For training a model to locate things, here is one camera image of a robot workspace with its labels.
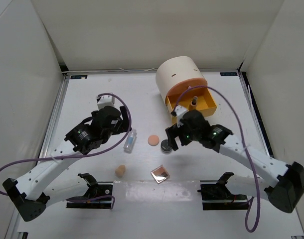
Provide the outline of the black round jar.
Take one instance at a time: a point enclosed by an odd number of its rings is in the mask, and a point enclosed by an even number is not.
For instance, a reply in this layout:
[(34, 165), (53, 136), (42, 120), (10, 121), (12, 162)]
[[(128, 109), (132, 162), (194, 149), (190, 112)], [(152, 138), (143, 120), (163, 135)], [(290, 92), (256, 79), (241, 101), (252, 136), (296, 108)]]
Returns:
[(169, 145), (168, 140), (164, 139), (161, 143), (160, 143), (160, 149), (163, 153), (165, 154), (169, 154), (172, 152), (172, 147)]

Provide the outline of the beige foundation bottle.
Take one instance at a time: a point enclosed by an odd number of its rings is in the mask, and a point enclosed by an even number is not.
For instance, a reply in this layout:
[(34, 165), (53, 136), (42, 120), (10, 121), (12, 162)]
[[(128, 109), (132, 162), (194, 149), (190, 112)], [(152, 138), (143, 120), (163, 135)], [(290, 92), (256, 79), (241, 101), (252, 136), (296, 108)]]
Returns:
[(198, 100), (198, 97), (197, 96), (194, 96), (190, 102), (190, 105), (189, 105), (189, 110), (195, 110), (196, 109), (196, 106), (197, 106), (197, 100)]

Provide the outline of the yellow drawer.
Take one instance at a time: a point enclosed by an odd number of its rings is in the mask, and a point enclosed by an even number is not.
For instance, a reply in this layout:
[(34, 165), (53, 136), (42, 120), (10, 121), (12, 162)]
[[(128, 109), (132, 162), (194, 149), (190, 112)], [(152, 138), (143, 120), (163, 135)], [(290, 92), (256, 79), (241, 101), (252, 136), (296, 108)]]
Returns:
[[(180, 95), (181, 94), (166, 96), (165, 105), (167, 106), (169, 113), (172, 112)], [(212, 116), (215, 113), (217, 104), (207, 88), (197, 88), (185, 93), (180, 98), (178, 104), (191, 110), (192, 108), (190, 108), (190, 103), (193, 97), (197, 97), (195, 109), (200, 111), (204, 117)], [(170, 117), (172, 124), (176, 123), (176, 117), (172, 116), (171, 114)]]

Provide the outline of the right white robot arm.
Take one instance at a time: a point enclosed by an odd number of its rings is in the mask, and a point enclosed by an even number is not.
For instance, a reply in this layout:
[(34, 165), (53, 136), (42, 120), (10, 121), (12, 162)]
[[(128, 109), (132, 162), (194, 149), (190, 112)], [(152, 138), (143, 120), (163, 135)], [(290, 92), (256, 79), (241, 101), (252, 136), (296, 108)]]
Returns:
[(228, 128), (216, 124), (210, 125), (201, 112), (178, 106), (171, 114), (176, 123), (165, 132), (173, 150), (178, 150), (176, 138), (182, 146), (193, 141), (203, 147), (236, 160), (251, 169), (260, 179), (254, 185), (243, 177), (234, 176), (231, 182), (217, 185), (216, 193), (222, 199), (228, 199), (240, 188), (246, 188), (253, 197), (260, 195), (274, 207), (285, 213), (291, 213), (304, 194), (304, 167), (293, 162), (287, 164), (274, 159), (242, 141)]

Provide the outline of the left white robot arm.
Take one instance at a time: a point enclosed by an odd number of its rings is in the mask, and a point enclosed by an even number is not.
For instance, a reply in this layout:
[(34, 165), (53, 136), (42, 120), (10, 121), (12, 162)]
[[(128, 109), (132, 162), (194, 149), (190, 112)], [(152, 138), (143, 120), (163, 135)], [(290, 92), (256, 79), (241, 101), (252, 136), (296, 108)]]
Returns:
[(40, 161), (26, 174), (3, 182), (7, 195), (21, 218), (30, 222), (49, 206), (67, 200), (87, 203), (99, 198), (99, 185), (89, 173), (78, 173), (66, 183), (55, 184), (55, 179), (73, 163), (105, 144), (112, 135), (130, 131), (131, 116), (126, 106), (119, 109), (105, 106), (93, 111), (70, 130), (52, 155)]

